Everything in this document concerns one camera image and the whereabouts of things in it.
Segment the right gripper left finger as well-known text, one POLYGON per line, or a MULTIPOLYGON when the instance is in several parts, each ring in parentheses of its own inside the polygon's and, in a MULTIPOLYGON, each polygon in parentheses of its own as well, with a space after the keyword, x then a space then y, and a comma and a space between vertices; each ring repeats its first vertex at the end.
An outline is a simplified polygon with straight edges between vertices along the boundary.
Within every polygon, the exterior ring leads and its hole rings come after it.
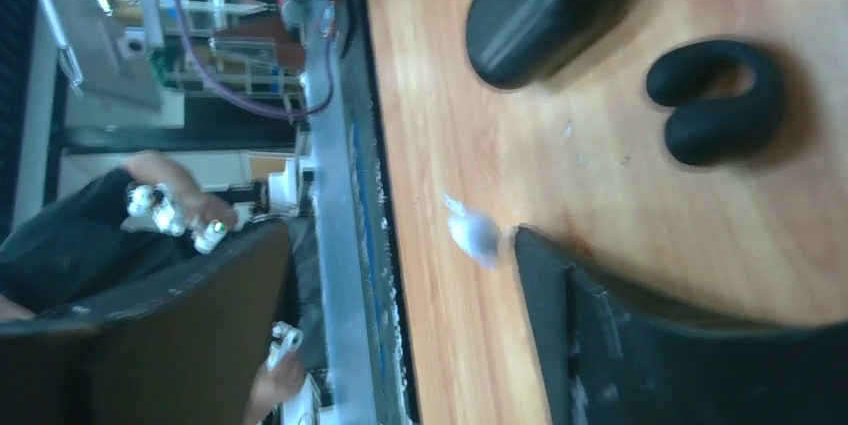
POLYGON ((238 424, 286 278, 284 222, 1 326, 5 424, 238 424))

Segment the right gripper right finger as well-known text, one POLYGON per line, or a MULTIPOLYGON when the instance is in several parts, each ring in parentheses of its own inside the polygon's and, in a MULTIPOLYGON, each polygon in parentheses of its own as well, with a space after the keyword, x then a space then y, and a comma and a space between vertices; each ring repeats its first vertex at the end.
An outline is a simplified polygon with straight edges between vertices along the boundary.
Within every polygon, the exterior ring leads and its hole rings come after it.
POLYGON ((519 227, 556 424, 843 424, 847 326, 782 327, 661 295, 519 227))

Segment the white earbud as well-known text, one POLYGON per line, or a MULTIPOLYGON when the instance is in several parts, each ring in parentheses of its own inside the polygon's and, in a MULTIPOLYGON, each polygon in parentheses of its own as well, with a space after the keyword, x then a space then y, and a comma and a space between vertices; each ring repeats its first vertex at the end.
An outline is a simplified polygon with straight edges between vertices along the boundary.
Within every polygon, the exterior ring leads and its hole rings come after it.
POLYGON ((449 194, 443 195, 449 210, 449 233, 457 246, 477 264, 494 269, 499 262, 503 231, 487 215, 467 208, 449 194))

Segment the person hand in background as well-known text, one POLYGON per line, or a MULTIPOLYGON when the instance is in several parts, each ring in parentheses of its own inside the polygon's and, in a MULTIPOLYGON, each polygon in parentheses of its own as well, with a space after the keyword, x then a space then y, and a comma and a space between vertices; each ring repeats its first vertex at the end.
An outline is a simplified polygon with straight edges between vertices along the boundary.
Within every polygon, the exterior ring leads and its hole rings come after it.
POLYGON ((204 232, 213 222, 227 229, 233 229, 239 222, 238 212, 231 204, 204 191, 187 168, 162 152, 135 153, 124 159, 121 167, 138 183, 165 185, 186 223, 197 233, 204 232))

